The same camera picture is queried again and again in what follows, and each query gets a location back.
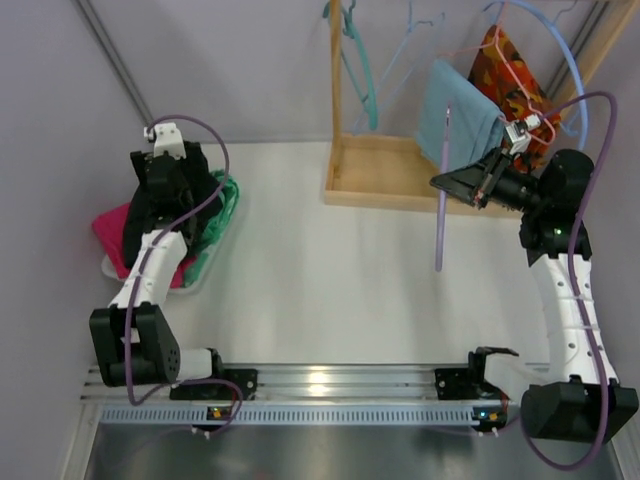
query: gray floor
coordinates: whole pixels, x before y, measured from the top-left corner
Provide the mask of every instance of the gray floor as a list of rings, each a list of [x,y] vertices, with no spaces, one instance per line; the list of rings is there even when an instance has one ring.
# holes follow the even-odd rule
[[[622,478],[609,448],[579,472],[554,471],[528,450],[518,428],[478,439],[415,427],[243,426],[209,441],[188,430],[168,430],[101,426],[85,480]],[[558,442],[543,447],[565,463],[587,448]]]

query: wooden base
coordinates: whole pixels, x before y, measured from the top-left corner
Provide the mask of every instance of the wooden base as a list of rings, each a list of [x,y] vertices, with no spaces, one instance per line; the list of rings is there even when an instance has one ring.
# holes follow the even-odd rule
[[[437,167],[422,156],[412,138],[343,134],[334,140],[325,185],[330,205],[435,212],[438,190],[429,185]],[[483,210],[449,198],[447,213],[518,217],[489,204]]]

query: white tabletop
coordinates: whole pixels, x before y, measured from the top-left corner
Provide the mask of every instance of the white tabletop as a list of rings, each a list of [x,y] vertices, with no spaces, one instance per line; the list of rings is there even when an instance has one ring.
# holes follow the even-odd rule
[[[238,214],[203,288],[163,309],[183,348],[226,362],[464,363],[489,345],[548,362],[517,220],[447,216],[436,273],[434,214],[323,203],[329,147],[229,147]]]

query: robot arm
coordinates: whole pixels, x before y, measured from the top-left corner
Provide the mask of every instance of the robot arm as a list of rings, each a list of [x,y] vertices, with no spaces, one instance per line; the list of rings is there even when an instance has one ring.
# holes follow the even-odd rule
[[[527,123],[507,126],[508,147],[495,149],[482,160],[446,174],[431,184],[476,208],[489,201],[521,211],[520,243],[527,252],[531,272],[543,303],[549,339],[549,371],[527,367],[508,349],[479,348],[470,354],[469,379],[477,386],[498,388],[520,405],[529,435],[592,442],[600,412],[600,381],[587,329],[595,336],[609,390],[608,441],[638,410],[635,389],[623,388],[611,366],[596,320],[591,293],[591,247],[580,226],[573,263],[580,299],[590,326],[583,324],[569,279],[569,234],[593,172],[593,162],[574,150],[560,150],[540,176],[512,168],[530,139]]]
[[[131,331],[134,385],[174,383],[222,373],[215,350],[180,348],[161,309],[178,265],[220,206],[202,209],[153,245],[168,225],[199,204],[199,197],[210,195],[217,183],[211,183],[200,146],[184,142],[174,123],[156,125],[152,132],[145,129],[145,137],[155,140],[153,153],[131,154],[140,186],[134,196],[134,202],[137,199],[139,204],[132,205],[130,212],[135,207],[143,213],[136,226],[141,235],[135,238],[140,245],[135,264],[109,306],[94,310],[89,321],[100,373],[107,386],[125,385],[125,315],[138,276],[141,279],[133,303]],[[149,249],[152,251],[142,269]]]

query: pink cloth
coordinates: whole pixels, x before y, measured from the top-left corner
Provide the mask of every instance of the pink cloth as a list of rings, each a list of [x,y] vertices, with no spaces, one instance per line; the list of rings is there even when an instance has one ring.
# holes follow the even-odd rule
[[[98,240],[100,240],[102,248],[104,248],[109,260],[111,260],[120,279],[127,278],[130,273],[130,270],[124,266],[124,256],[122,254],[122,232],[124,232],[128,212],[129,204],[125,203],[120,207],[98,215],[91,223],[91,228],[93,228]],[[171,280],[171,288],[182,287],[184,271],[194,261],[195,259],[193,258],[182,261]]]

